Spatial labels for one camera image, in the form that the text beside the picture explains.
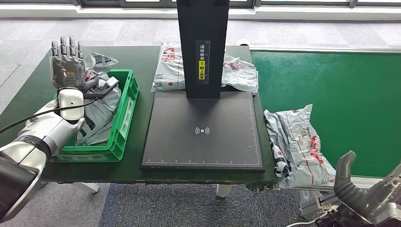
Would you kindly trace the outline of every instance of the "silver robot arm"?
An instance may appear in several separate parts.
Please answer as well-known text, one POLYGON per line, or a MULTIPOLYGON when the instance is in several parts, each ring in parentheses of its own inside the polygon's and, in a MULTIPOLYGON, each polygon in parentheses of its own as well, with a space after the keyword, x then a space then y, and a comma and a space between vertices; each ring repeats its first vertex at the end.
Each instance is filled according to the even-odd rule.
MULTIPOLYGON (((37 113, 57 107, 58 100, 53 100, 37 113)), ((39 188, 43 169, 51 156, 57 155, 80 130, 85 121, 83 107, 71 110, 65 110, 60 115, 46 113, 28 120, 17 138, 0 148, 0 223, 12 219, 21 211, 39 188)))

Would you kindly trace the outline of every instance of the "white cable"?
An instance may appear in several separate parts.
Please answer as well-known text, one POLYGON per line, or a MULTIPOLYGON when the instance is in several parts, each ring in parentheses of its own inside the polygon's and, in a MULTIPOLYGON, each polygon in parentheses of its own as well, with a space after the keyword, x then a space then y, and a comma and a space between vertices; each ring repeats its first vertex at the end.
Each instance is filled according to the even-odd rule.
POLYGON ((286 227, 292 227, 292 226, 297 226, 297 225, 309 225, 309 224, 312 224, 312 223, 314 223, 317 219, 323 218, 324 216, 326 216, 327 214, 329 214, 330 211, 335 210, 335 207, 338 207, 338 206, 332 206, 332 207, 330 208, 330 210, 326 211, 326 212, 325 212, 324 214, 322 214, 320 217, 317 217, 317 218, 313 219, 313 220, 310 221, 310 222, 297 222, 297 223, 288 225, 288 226, 286 226, 286 227))

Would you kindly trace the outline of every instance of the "black scanner stand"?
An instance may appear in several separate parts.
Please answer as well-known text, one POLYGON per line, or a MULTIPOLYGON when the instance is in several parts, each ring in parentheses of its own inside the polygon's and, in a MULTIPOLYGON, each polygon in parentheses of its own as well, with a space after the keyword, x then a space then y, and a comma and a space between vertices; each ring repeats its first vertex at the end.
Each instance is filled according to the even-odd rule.
POLYGON ((157 91, 141 169, 264 172, 250 92, 220 92, 229 0, 177 0, 186 91, 157 91))

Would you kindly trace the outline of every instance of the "wireless charging symbol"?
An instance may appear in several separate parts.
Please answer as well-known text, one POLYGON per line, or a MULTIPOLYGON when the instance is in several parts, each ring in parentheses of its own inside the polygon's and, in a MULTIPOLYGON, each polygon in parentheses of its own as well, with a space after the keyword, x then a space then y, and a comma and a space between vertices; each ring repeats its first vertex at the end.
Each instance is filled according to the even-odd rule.
POLYGON ((209 133, 210 133, 209 127, 206 127, 205 129, 200 129, 199 127, 196 127, 195 134, 199 135, 201 133, 205 133, 206 135, 209 135, 209 133))

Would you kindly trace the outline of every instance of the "white plastic package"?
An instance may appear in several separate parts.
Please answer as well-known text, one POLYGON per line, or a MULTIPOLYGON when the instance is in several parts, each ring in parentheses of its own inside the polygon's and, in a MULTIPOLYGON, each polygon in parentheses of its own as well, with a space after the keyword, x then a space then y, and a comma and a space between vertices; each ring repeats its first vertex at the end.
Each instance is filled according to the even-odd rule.
POLYGON ((304 109, 264 111, 280 188, 333 182, 336 171, 322 155, 320 138, 310 124, 312 105, 304 109))
MULTIPOLYGON (((98 53, 90 53, 85 57, 85 63, 88 67, 86 71, 86 80, 93 77, 99 77, 98 84, 87 91, 87 94, 96 93, 104 89, 109 76, 107 72, 111 67, 118 63, 114 58, 104 56, 98 53)), ((91 105, 85 106, 85 124, 77 134, 76 145, 91 145, 108 140, 111 127, 104 127, 111 122, 114 112, 118 107, 121 97, 121 90, 117 87, 113 88, 105 97, 94 102, 91 105)), ((91 102, 91 100, 84 100, 84 103, 91 102)))
MULTIPOLYGON (((224 54, 222 87, 233 86, 241 91, 258 93, 258 72, 254 65, 224 54)), ((162 43, 151 91, 185 90, 181 45, 162 43)))

